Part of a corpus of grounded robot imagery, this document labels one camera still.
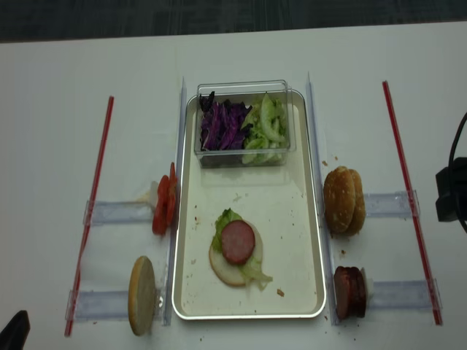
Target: black cable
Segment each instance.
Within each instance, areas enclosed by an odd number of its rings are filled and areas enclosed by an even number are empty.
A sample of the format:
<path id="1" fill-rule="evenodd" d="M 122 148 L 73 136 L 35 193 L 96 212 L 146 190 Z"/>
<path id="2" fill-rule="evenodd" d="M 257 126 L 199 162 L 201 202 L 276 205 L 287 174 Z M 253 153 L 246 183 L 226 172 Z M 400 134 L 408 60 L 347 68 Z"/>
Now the black cable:
<path id="1" fill-rule="evenodd" d="M 460 121 L 458 132 L 455 134 L 454 141 L 451 146 L 451 153 L 449 154 L 449 164 L 447 166 L 447 173 L 449 177 L 449 192 L 451 195 L 451 201 L 454 203 L 454 209 L 455 213 L 458 216 L 460 226 L 464 229 L 464 231 L 467 233 L 467 225 L 464 219 L 462 218 L 462 215 L 460 213 L 460 206 L 459 206 L 459 193 L 455 189 L 454 186 L 454 179 L 452 175 L 452 168 L 453 168 L 453 163 L 454 163 L 454 154 L 455 154 L 455 149 L 458 146 L 459 138 L 460 138 L 460 133 L 462 133 L 462 129 L 464 127 L 464 124 L 466 124 L 467 121 L 467 113 L 464 115 L 464 118 Z"/>

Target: black object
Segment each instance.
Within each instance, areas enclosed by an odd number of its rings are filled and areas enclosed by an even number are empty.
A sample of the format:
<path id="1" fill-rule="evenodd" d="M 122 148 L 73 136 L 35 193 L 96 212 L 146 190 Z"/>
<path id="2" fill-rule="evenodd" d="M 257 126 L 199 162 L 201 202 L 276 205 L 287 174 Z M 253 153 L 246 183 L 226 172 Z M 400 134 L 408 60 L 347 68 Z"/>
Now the black object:
<path id="1" fill-rule="evenodd" d="M 0 333 L 0 350 L 21 350 L 31 325 L 27 311 L 19 311 Z"/>
<path id="2" fill-rule="evenodd" d="M 467 158 L 456 158 L 452 162 L 452 180 L 455 191 L 458 193 L 460 218 L 467 220 Z M 438 186 L 438 200 L 436 201 L 436 212 L 438 221 L 451 222 L 458 219 L 456 214 L 456 202 L 452 199 L 449 184 L 449 167 L 444 168 L 436 175 Z"/>

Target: purple cabbage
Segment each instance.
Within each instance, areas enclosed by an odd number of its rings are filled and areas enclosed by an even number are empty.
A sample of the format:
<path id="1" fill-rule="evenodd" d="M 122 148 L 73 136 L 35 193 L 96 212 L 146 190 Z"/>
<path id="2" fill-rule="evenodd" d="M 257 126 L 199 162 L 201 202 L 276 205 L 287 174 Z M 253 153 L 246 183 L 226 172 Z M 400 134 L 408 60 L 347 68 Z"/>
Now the purple cabbage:
<path id="1" fill-rule="evenodd" d="M 219 104 L 214 101 L 214 91 L 209 97 L 201 97 L 199 103 L 204 112 L 201 120 L 201 148 L 209 151 L 242 149 L 251 125 L 240 128 L 252 107 L 247 108 L 243 102 L 232 104 L 229 100 Z"/>

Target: gray carpet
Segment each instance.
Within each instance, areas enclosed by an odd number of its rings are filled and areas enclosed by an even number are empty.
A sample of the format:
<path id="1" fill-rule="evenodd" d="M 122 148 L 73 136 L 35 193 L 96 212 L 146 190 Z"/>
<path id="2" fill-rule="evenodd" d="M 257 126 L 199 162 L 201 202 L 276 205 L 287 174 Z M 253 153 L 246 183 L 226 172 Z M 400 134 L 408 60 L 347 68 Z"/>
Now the gray carpet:
<path id="1" fill-rule="evenodd" d="M 467 0 L 0 0 L 0 41 L 467 19 Z"/>

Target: bread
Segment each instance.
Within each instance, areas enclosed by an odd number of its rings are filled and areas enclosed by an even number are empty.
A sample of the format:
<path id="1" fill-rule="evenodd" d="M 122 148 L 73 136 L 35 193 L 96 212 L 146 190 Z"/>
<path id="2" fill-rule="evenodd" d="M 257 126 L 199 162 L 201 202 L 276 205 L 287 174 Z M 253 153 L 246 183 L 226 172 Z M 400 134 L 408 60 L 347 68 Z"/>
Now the bread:
<path id="1" fill-rule="evenodd" d="M 135 335 L 143 335 L 153 323 L 155 278 L 148 257 L 139 257 L 131 271 L 128 288 L 128 319 Z"/>
<path id="2" fill-rule="evenodd" d="M 255 248 L 252 257 L 258 261 L 263 261 L 263 241 L 258 230 L 249 222 L 248 225 L 251 226 L 255 233 Z M 209 248 L 209 262 L 217 277 L 225 284 L 232 287 L 243 287 L 246 284 L 238 265 L 229 264 L 222 252 L 216 252 L 212 246 Z"/>
<path id="3" fill-rule="evenodd" d="M 332 233 L 355 235 L 363 227 L 366 210 L 360 175 L 339 166 L 330 172 L 324 188 L 325 219 Z"/>
<path id="4" fill-rule="evenodd" d="M 365 199 L 363 198 L 362 179 L 357 171 L 350 169 L 352 174 L 352 180 L 355 187 L 355 210 L 353 212 L 353 218 L 345 233 L 349 236 L 355 235 L 360 232 L 365 222 L 366 210 L 365 210 Z"/>
<path id="5" fill-rule="evenodd" d="M 330 172 L 323 188 L 325 218 L 333 233 L 344 233 L 355 210 L 355 186 L 352 174 L 345 166 Z"/>

